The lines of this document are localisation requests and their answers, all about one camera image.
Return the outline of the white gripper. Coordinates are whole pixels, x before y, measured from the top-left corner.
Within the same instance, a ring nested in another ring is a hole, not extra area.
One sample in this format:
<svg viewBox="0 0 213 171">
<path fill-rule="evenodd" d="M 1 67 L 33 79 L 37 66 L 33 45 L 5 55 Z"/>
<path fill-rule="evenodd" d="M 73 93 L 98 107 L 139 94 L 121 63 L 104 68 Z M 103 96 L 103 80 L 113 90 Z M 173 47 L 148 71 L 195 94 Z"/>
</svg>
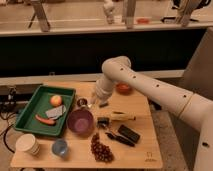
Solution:
<svg viewBox="0 0 213 171">
<path fill-rule="evenodd" d="M 99 104 L 104 104 L 107 102 L 109 97 L 110 94 L 108 92 L 98 86 L 94 86 L 91 93 L 90 103 L 95 104 L 96 102 L 98 102 Z"/>
</svg>

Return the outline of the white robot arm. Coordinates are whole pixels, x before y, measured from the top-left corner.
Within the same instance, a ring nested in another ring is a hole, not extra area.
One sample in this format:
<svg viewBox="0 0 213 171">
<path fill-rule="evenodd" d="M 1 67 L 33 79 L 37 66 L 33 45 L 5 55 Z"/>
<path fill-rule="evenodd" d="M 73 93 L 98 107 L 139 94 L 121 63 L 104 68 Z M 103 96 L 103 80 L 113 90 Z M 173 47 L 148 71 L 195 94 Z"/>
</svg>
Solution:
<svg viewBox="0 0 213 171">
<path fill-rule="evenodd" d="M 102 64 L 90 103 L 106 103 L 116 82 L 128 84 L 200 132 L 193 171 L 213 171 L 213 101 L 192 91 L 137 73 L 126 56 Z"/>
</svg>

